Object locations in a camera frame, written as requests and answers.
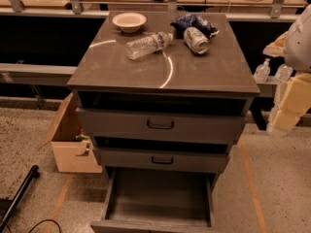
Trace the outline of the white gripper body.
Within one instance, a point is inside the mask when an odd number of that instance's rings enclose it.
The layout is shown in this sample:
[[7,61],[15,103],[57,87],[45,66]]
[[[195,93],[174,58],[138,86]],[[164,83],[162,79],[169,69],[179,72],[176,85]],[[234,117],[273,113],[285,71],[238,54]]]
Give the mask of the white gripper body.
[[311,109],[311,74],[298,73],[287,82],[279,83],[274,97],[274,107],[267,132],[287,134]]

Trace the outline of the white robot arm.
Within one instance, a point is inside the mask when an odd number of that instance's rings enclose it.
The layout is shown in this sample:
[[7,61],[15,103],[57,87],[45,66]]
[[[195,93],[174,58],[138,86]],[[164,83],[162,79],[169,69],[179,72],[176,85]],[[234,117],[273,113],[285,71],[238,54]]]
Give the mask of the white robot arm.
[[277,87],[268,120],[269,133],[287,134],[311,109],[311,5],[263,53],[282,56],[285,64],[296,71],[294,77]]

